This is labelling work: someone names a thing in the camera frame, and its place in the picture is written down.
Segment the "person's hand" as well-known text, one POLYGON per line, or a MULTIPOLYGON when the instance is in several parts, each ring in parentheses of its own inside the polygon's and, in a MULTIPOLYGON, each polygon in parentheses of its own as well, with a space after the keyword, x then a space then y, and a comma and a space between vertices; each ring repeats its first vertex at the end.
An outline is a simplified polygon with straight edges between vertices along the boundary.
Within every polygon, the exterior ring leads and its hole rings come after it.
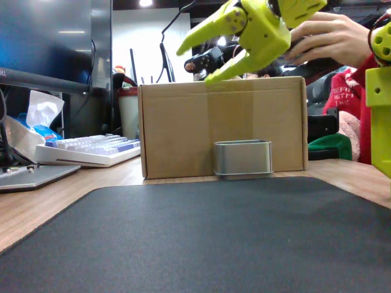
POLYGON ((284 58, 301 65, 315 59, 331 58, 359 68, 371 55, 369 30, 344 15, 317 12, 291 31, 296 42, 284 58))

